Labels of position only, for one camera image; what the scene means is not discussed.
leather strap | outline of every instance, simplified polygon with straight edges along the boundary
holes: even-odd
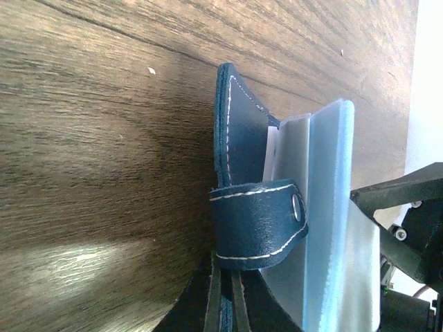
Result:
[[[217,77],[214,155],[218,190],[210,193],[222,268],[251,270],[280,263],[308,227],[293,180],[262,183],[268,126],[276,120],[232,64]],[[294,204],[299,208],[298,220]]]
[[[276,265],[307,233],[304,203],[291,179],[225,187],[210,197],[222,268]]]

